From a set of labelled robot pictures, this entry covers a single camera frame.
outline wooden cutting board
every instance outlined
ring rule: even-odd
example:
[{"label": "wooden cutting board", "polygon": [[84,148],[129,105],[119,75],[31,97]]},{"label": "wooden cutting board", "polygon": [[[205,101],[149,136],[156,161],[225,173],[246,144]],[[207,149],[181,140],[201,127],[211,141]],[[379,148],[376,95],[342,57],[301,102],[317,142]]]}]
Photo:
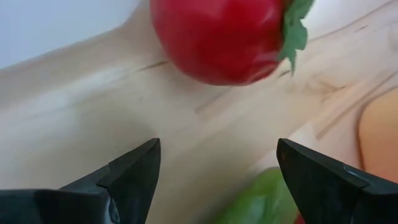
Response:
[{"label": "wooden cutting board", "polygon": [[295,76],[283,63],[236,88],[179,73],[147,5],[118,29],[0,70],[1,188],[61,187],[158,137],[147,222],[202,222],[253,178],[278,138],[355,83],[398,70],[396,0],[318,0]]}]

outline green leaf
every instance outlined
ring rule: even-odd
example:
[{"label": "green leaf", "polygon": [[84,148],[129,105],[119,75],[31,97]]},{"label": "green leaf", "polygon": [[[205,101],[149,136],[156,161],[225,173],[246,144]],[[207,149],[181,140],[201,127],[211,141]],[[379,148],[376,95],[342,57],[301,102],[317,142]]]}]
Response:
[{"label": "green leaf", "polygon": [[284,45],[279,52],[278,60],[288,58],[292,73],[296,68],[296,50],[304,50],[307,46],[308,30],[302,24],[302,19],[307,16],[314,0],[294,0],[284,16]]},{"label": "green leaf", "polygon": [[267,169],[213,224],[292,224],[297,206],[279,168]]}]

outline wooden surface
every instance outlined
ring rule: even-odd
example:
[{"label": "wooden surface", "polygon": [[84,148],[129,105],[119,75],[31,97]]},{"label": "wooden surface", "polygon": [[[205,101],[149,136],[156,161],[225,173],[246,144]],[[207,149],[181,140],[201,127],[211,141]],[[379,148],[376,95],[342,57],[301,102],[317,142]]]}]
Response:
[{"label": "wooden surface", "polygon": [[318,0],[295,76],[279,78],[284,63],[267,80],[230,88],[180,74],[143,1],[112,32],[0,70],[0,187],[61,187],[159,137],[147,222],[202,222],[278,138],[360,80],[398,70],[397,12],[396,0]]}]

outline wooden table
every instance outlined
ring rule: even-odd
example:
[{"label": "wooden table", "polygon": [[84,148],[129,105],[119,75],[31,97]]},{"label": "wooden table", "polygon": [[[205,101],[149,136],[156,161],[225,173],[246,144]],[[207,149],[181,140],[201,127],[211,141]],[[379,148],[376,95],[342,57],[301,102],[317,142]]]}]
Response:
[{"label": "wooden table", "polygon": [[398,1],[318,0],[293,78],[198,83],[164,55],[147,1],[122,27],[0,70],[1,188],[61,187],[162,141],[148,223],[196,223],[250,167],[363,77],[398,70]]}]

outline green pepper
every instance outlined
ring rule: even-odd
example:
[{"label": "green pepper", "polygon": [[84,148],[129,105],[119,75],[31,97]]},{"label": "green pepper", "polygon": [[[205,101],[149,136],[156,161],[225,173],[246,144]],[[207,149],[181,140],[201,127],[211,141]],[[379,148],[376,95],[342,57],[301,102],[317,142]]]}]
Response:
[{"label": "green pepper", "polygon": [[212,223],[293,224],[297,206],[279,168],[263,171]]}]

